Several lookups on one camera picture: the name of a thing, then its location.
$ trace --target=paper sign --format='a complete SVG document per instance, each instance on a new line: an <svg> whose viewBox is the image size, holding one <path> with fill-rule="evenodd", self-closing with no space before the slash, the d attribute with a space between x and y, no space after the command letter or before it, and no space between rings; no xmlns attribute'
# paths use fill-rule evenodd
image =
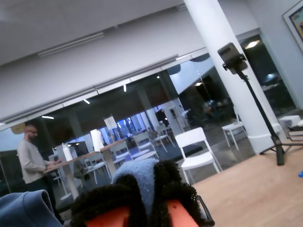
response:
<svg viewBox="0 0 303 227"><path fill-rule="evenodd" d="M115 122L113 116L110 116L109 118L104 119L104 122L105 122L108 130L114 129L115 127L117 127L117 123Z"/></svg>

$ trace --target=white stool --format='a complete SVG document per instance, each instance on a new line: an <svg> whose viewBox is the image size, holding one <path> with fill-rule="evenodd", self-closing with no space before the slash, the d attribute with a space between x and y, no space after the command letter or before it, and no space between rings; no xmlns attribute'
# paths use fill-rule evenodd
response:
<svg viewBox="0 0 303 227"><path fill-rule="evenodd" d="M301 118L299 115L285 116L279 119L279 122L283 128L287 127L287 122L291 121L291 127L297 126Z"/></svg>
<svg viewBox="0 0 303 227"><path fill-rule="evenodd" d="M246 133L246 131L243 128L243 123L242 122L237 122L236 124L233 123L233 124L225 125L225 126L222 127L222 130L224 132L224 136L226 138L228 146L231 147L230 144L229 144L228 138L227 138L227 134L226 134L227 131L231 134L232 140L233 140L237 150L239 150L239 147L238 147L238 144L235 140L235 137L234 137L232 131L235 130L235 129L238 129L238 128L242 128L243 131Z"/></svg>

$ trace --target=wooden floor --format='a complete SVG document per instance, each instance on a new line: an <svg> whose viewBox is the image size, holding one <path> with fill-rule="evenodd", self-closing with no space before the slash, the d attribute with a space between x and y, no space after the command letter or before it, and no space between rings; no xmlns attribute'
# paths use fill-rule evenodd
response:
<svg viewBox="0 0 303 227"><path fill-rule="evenodd" d="M285 165L276 156L255 156L194 185L216 227L303 226L303 148L293 147Z"/></svg>

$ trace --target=blue jacket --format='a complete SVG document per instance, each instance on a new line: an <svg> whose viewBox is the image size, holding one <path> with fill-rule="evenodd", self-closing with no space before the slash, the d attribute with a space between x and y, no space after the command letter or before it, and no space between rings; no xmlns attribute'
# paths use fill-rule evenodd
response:
<svg viewBox="0 0 303 227"><path fill-rule="evenodd" d="M12 193L0 198L1 227L62 227L45 190Z"/></svg>

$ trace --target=orange object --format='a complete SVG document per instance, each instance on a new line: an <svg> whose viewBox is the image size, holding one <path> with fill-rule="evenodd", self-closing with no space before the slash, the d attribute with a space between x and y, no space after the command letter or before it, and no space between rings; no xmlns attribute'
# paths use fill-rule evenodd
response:
<svg viewBox="0 0 303 227"><path fill-rule="evenodd" d="M166 202L172 227L198 227L179 200ZM86 223L87 227L127 227L129 207L120 207L99 215Z"/></svg>
<svg viewBox="0 0 303 227"><path fill-rule="evenodd" d="M199 227L179 200L166 202L172 227Z"/></svg>
<svg viewBox="0 0 303 227"><path fill-rule="evenodd" d="M86 223L87 227L127 227L129 207L119 207Z"/></svg>

